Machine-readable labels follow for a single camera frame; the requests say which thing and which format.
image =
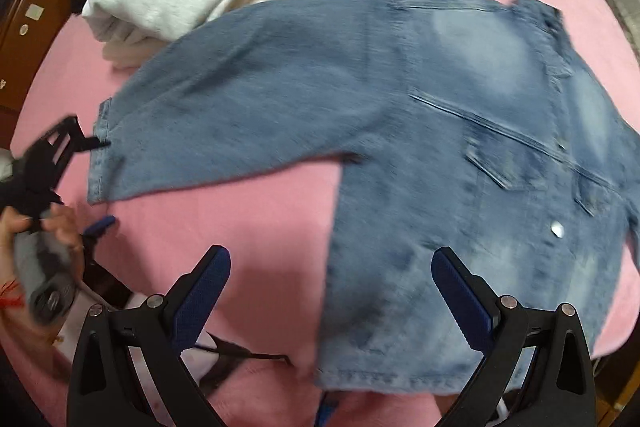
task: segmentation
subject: denim jacket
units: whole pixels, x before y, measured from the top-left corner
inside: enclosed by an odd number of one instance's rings
[[[433,284],[575,305],[593,346],[638,227],[640,140],[537,0],[276,0],[169,45],[100,107],[91,202],[344,155],[327,389],[455,393],[480,355]],[[521,360],[512,385],[525,374]]]

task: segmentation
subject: jacket button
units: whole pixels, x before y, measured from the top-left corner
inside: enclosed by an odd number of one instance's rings
[[[551,232],[553,232],[556,237],[562,239],[564,237],[564,227],[562,226],[562,223],[559,221],[551,223]]]

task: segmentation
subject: pink surface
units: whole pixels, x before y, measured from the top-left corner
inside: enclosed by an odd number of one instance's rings
[[[564,12],[576,49],[623,117],[640,129],[640,112],[635,110],[640,104],[638,65],[606,3],[543,1]],[[12,142],[14,153],[21,153],[67,113],[78,114],[88,132],[99,102],[113,94],[129,73],[111,71],[84,22],[70,20],[31,87]],[[254,349],[289,353],[294,360],[295,371],[273,364],[259,370],[252,364],[243,367],[212,399],[223,419],[230,427],[310,425],[319,396],[310,375],[340,178],[338,164],[308,162],[260,178],[93,208],[86,204],[87,170],[88,157],[78,156],[62,181],[60,194],[78,209],[82,224],[106,212],[118,216],[119,229],[98,250],[98,259],[109,270],[137,291],[163,292],[196,264],[209,245],[225,245],[232,253],[232,274],[209,319],[209,330]],[[625,249],[616,299],[595,354],[624,342],[639,309],[640,276]],[[30,380],[31,391],[32,381],[39,376],[17,365],[21,376]],[[57,395],[32,396],[56,421],[54,425],[61,425],[63,403],[53,398]],[[354,393],[332,427],[427,427],[437,419],[430,395]]]

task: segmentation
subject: sticker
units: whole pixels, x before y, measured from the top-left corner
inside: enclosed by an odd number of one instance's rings
[[[44,12],[44,8],[42,6],[38,6],[37,4],[29,4],[29,7],[27,8],[27,11],[24,15],[29,19],[39,21],[42,12]]]

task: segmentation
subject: person's arm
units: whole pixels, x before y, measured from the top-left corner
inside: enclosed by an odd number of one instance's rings
[[[44,230],[55,234],[56,238],[69,247],[72,255],[72,269],[76,279],[82,279],[84,260],[82,240],[76,230],[76,216],[71,208],[53,205],[51,217],[44,219]],[[0,288],[11,287],[16,280],[14,271],[14,236],[27,230],[30,219],[19,215],[8,206],[0,216]],[[21,290],[17,286],[2,295],[4,302],[17,299]],[[70,367],[53,347],[64,318],[49,326],[36,324],[25,306],[0,304],[0,335],[9,336],[36,365],[58,380],[67,381]]]

